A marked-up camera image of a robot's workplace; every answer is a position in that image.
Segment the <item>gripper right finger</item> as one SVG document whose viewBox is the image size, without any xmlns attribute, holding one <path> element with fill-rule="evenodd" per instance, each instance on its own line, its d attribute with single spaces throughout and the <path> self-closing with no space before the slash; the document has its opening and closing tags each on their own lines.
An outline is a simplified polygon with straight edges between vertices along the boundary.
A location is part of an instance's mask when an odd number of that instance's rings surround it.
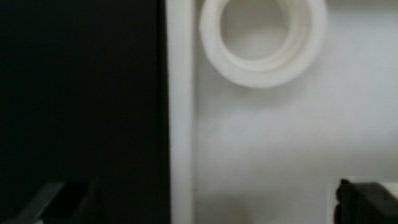
<svg viewBox="0 0 398 224">
<path fill-rule="evenodd" d="M 335 190 L 334 224 L 398 224 L 398 183 L 351 182 Z"/>
</svg>

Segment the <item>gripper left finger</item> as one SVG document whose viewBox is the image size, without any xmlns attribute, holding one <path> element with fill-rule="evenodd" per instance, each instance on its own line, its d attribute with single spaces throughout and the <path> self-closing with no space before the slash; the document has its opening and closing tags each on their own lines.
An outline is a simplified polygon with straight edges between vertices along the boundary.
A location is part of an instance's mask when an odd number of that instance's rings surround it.
<svg viewBox="0 0 398 224">
<path fill-rule="evenodd" d="M 49 182 L 10 219 L 12 224 L 94 224 L 92 183 Z"/>
</svg>

